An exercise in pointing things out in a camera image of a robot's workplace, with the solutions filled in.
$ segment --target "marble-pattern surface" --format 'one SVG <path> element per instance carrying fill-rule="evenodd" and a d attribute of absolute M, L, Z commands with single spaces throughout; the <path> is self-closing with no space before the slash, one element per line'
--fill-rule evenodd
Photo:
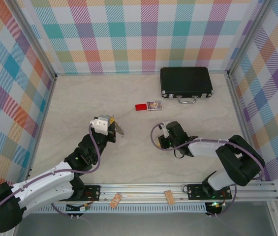
<path fill-rule="evenodd" d="M 227 139 L 240 127 L 223 74 L 211 74 L 214 94 L 195 104 L 179 104 L 160 96 L 158 74 L 112 74 L 59 77 L 38 146 L 31 176 L 57 165 L 88 133 L 90 120 L 115 115 L 125 132 L 108 143 L 101 166 L 81 176 L 85 183 L 199 182 L 222 168 L 210 157 L 175 158 L 156 149 L 151 128 L 162 121 L 178 121 L 189 136 Z M 135 111 L 134 105 L 162 100 L 162 111 Z M 161 135 L 156 130 L 154 137 Z"/>

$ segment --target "wooden tag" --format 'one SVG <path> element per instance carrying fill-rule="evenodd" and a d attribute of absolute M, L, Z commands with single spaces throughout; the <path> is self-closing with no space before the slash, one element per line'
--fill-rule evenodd
<path fill-rule="evenodd" d="M 111 201 L 110 206 L 111 206 L 112 208 L 116 208 L 116 207 L 118 206 L 118 204 L 119 204 L 121 198 L 122 198 L 122 196 L 121 196 L 120 194 L 117 193 L 117 194 L 114 196 L 113 200 Z"/>
<path fill-rule="evenodd" d="M 175 204 L 175 199 L 171 190 L 166 191 L 165 196 L 169 205 Z"/>

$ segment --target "briefcase handle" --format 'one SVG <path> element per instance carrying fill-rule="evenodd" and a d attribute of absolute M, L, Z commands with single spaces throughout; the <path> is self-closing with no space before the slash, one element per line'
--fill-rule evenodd
<path fill-rule="evenodd" d="M 184 101 L 184 102 L 181 101 L 182 96 L 177 96 L 177 98 L 178 98 L 178 102 L 180 104 L 193 104 L 193 103 L 195 103 L 197 101 L 197 96 L 192 96 L 193 101 Z"/>

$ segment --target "black briefcase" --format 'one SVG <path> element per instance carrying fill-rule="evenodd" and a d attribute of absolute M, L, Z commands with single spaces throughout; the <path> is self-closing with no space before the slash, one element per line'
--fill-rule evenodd
<path fill-rule="evenodd" d="M 164 67 L 160 70 L 162 97 L 178 98 L 180 103 L 195 103 L 197 98 L 211 97 L 213 88 L 205 67 Z M 182 102 L 181 98 L 193 98 Z"/>

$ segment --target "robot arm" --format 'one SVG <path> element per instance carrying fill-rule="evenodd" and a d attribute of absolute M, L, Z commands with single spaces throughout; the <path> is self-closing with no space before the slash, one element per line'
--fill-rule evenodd
<path fill-rule="evenodd" d="M 110 116 L 101 115 L 91 121 L 92 136 L 102 154 L 108 142 L 116 142 L 115 122 Z M 0 184 L 0 202 L 15 191 L 22 189 L 0 206 L 0 233 L 17 226 L 23 218 L 33 211 L 56 201 L 71 199 L 79 200 L 84 193 L 84 184 L 79 178 L 92 165 L 98 163 L 98 156 L 90 135 L 84 136 L 78 147 L 57 166 L 32 179 L 16 183 L 12 186 Z M 27 183 L 36 180 L 28 187 Z"/>
<path fill-rule="evenodd" d="M 195 141 L 188 146 L 178 148 L 179 152 L 183 156 L 202 155 L 220 159 L 224 170 L 213 172 L 202 182 L 203 191 L 208 198 L 216 191 L 232 184 L 246 186 L 261 171 L 256 161 L 240 149 L 222 141 L 216 143 L 200 142 L 201 139 L 197 136 L 189 137 L 177 121 L 164 122 L 159 128 L 164 133 L 158 138 L 161 148 L 176 148 L 186 142 Z M 241 136 L 234 135 L 227 141 L 247 150 L 262 167 L 265 166 L 262 157 Z"/>

